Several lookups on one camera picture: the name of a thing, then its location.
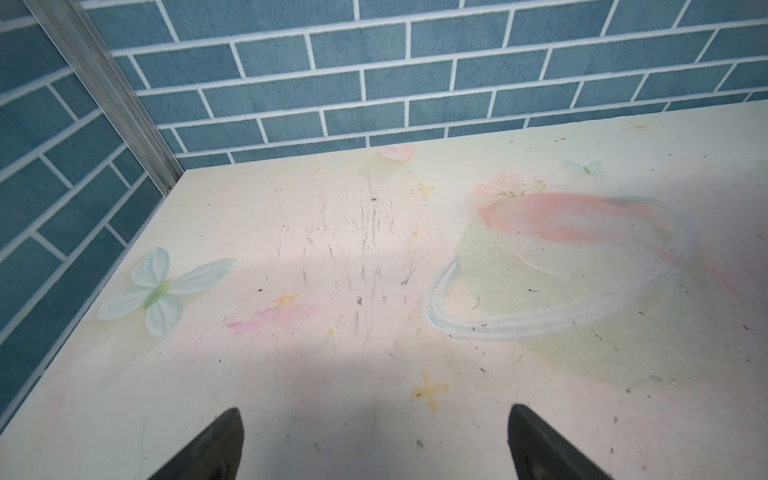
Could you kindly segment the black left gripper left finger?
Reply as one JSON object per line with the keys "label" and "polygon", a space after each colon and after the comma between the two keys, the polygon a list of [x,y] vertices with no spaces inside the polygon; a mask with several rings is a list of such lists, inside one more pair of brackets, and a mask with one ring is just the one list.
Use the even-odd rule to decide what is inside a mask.
{"label": "black left gripper left finger", "polygon": [[241,413],[236,407],[229,408],[156,471],[150,480],[235,479],[243,443]]}

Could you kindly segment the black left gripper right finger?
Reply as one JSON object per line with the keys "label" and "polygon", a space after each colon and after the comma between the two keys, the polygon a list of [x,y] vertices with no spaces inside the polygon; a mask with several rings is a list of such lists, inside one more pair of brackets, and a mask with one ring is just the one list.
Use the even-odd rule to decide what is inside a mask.
{"label": "black left gripper right finger", "polygon": [[606,472],[526,405],[512,406],[507,432],[519,479],[610,479]]}

